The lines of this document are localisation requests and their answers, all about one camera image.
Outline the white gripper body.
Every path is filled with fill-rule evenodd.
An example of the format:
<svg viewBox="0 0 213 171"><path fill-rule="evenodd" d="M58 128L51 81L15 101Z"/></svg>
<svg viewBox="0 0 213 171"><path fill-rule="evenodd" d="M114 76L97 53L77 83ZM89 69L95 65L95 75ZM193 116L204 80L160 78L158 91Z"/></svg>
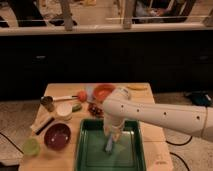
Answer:
<svg viewBox="0 0 213 171"><path fill-rule="evenodd" d="M120 117L104 115L104 135L109 136L112 135L114 141L117 141L124 129L125 120Z"/></svg>

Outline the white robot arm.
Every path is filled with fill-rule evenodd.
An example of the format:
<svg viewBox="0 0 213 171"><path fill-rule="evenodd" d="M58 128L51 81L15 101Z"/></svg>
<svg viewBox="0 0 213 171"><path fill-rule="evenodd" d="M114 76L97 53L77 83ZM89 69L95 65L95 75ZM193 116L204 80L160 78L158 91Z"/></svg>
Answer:
<svg viewBox="0 0 213 171"><path fill-rule="evenodd" d="M213 142L213 108L139 103L130 92L116 88L102 103L106 134L120 134L127 119L142 121Z"/></svg>

